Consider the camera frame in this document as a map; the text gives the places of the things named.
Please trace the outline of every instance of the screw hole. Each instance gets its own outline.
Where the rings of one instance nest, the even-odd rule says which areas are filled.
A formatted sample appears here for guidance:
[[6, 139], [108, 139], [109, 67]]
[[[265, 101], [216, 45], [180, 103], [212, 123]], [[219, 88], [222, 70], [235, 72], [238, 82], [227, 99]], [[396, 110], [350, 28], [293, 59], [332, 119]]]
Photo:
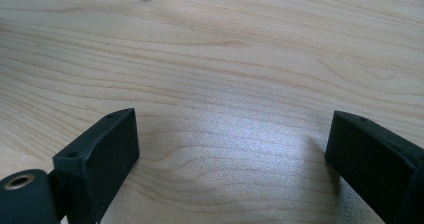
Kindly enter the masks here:
[[34, 175], [25, 174], [25, 175], [13, 178], [8, 183], [6, 183], [6, 185], [4, 185], [4, 188], [6, 188], [6, 190], [16, 190], [28, 185], [33, 180], [34, 180]]
[[76, 156], [78, 156], [78, 152], [70, 152], [70, 153], [68, 153], [67, 156], [68, 157], [76, 157]]

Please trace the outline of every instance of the wood grain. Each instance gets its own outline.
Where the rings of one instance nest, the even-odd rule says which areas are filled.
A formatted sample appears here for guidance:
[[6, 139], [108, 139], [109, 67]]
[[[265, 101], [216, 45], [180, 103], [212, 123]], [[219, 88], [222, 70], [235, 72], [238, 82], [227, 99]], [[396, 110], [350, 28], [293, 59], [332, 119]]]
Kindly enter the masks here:
[[0, 0], [0, 177], [134, 107], [102, 223], [381, 223], [325, 165], [334, 110], [424, 147], [424, 0]]

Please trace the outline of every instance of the black object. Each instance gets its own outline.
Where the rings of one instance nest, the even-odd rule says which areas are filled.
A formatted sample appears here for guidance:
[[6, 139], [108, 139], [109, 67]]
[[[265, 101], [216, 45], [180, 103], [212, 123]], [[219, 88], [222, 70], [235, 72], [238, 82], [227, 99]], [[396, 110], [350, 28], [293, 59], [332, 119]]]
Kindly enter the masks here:
[[1, 224], [99, 223], [140, 156], [134, 109], [111, 113], [53, 157], [0, 182]]
[[360, 116], [336, 111], [326, 161], [386, 223], [424, 223], [424, 150]]

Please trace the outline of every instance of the table surface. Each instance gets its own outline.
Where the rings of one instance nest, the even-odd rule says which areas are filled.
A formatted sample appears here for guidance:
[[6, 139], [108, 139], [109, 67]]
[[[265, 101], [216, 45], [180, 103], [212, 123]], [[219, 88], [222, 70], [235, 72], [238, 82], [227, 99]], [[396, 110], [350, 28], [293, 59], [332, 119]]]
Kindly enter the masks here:
[[133, 107], [102, 223], [382, 223], [334, 110], [424, 147], [424, 0], [0, 0], [0, 178]]

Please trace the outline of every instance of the black plastic part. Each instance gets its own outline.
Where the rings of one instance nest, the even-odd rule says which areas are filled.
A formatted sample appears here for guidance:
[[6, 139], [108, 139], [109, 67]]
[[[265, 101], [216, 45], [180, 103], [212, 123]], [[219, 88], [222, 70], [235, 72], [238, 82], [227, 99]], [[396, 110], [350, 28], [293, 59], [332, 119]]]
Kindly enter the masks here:
[[70, 223], [98, 223], [140, 156], [134, 109], [111, 113], [53, 157], [67, 183]]
[[0, 182], [0, 223], [59, 223], [44, 171], [26, 170]]
[[336, 111], [326, 161], [386, 223], [424, 223], [424, 150], [360, 116]]

